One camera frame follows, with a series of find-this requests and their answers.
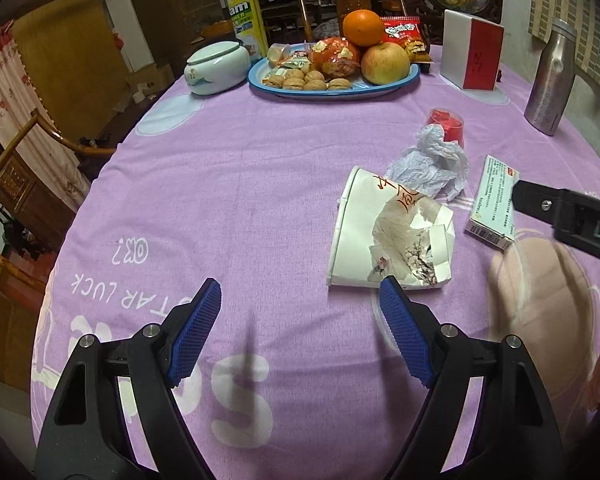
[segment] silver thermos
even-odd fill
[[[525,109],[525,119],[545,135],[552,136],[558,129],[569,100],[576,77],[575,53],[575,29],[555,18]]]

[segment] screw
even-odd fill
[[[520,348],[522,346],[522,341],[520,341],[520,338],[517,335],[508,335],[507,344],[511,348]]]
[[[151,323],[146,325],[142,329],[142,335],[144,337],[155,337],[160,333],[160,325],[156,325],[155,323]]]
[[[96,338],[94,338],[93,334],[83,335],[80,338],[80,346],[82,348],[89,348],[94,341],[96,341]]]
[[[446,324],[440,327],[440,332],[446,337],[456,337],[458,335],[458,327],[452,324]]]

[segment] crumpled tissue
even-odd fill
[[[384,177],[432,198],[444,190],[447,201],[454,199],[469,181],[469,160],[457,142],[444,137],[439,124],[424,126],[416,134],[417,145],[404,150]]]

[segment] red and white box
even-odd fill
[[[440,73],[463,90],[493,90],[503,38],[497,23],[445,10]]]

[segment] tablecloth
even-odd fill
[[[440,50],[432,54],[438,62]],[[600,341],[600,261],[519,213],[504,254],[464,226],[488,153],[525,180],[598,197],[600,160],[564,119],[553,138],[531,127],[522,113],[530,85],[506,67],[500,104],[488,104],[445,82],[437,66],[381,98],[330,104],[247,84],[198,98],[177,81],[103,168],[59,253],[32,360],[36,439],[78,338],[126,338],[161,322],[210,276],[221,283],[222,309],[174,395],[216,477],[382,478],[426,390],[397,352],[378,292],[328,288],[326,266],[350,169],[384,173],[433,106],[464,119],[471,175],[449,204],[453,278],[410,297],[469,336],[519,334],[565,440],[578,434]],[[462,460],[479,381],[446,466]],[[151,466],[130,383],[120,387],[136,456]]]

